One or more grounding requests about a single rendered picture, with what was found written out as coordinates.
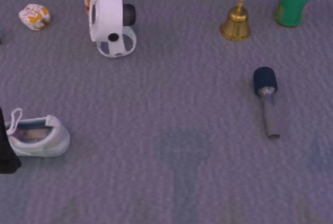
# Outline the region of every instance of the crumpled wrapper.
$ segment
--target crumpled wrapper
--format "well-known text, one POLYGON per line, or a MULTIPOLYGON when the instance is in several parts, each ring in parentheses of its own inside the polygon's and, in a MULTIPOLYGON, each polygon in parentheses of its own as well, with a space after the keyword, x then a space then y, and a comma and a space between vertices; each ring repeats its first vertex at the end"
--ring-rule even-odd
POLYGON ((19 13, 21 21, 31 30, 41 30, 50 23, 50 12, 39 4, 28 4, 19 13))

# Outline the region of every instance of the brass bell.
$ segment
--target brass bell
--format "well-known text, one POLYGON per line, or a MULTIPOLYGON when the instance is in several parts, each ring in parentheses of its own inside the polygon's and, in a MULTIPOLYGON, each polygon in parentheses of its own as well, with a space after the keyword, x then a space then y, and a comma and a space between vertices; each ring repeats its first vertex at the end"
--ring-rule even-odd
POLYGON ((248 12, 245 8, 241 8, 237 13, 237 7, 231 8, 227 19, 220 27, 222 36, 231 41, 242 41, 250 35, 250 27, 248 23, 248 12))
POLYGON ((231 41, 242 41, 250 35, 248 12, 243 7, 244 0, 238 0, 238 6, 231 8, 227 19, 220 26, 223 37, 231 41))

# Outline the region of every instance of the white shoe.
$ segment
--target white shoe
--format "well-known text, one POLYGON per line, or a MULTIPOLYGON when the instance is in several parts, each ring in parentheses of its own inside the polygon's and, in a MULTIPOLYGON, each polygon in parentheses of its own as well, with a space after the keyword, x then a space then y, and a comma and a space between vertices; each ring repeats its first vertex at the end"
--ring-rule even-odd
POLYGON ((22 109, 17 108, 11 112, 11 122, 6 123, 8 139, 17 156, 54 157, 67 151, 70 134, 58 118, 47 115, 21 120, 22 115, 22 109))

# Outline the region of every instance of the gray tablecloth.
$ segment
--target gray tablecloth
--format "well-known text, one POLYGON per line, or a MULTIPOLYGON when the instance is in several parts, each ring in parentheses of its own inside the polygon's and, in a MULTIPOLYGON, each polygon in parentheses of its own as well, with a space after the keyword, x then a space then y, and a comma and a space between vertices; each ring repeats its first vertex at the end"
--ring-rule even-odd
POLYGON ((278 26, 277 0, 246 0, 251 36, 221 37, 236 0, 125 0, 135 52, 90 41, 82 0, 0 0, 0 104, 57 116, 63 157, 22 158, 0 176, 1 224, 333 223, 333 0, 278 26), (47 6, 51 24, 18 12, 47 6), (265 136, 252 74, 271 66, 281 131, 265 136))

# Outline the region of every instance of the white webcam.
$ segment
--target white webcam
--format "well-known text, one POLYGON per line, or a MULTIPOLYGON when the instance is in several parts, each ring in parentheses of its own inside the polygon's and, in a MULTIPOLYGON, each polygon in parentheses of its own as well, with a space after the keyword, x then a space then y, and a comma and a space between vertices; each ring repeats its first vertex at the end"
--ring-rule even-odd
POLYGON ((89 9, 90 37, 98 51, 109 58, 129 55, 136 47, 136 35, 130 27, 135 23, 135 7, 122 0, 91 0, 89 9), (125 48, 124 35, 132 40, 132 47, 125 48), (102 49, 107 43, 108 51, 102 49))

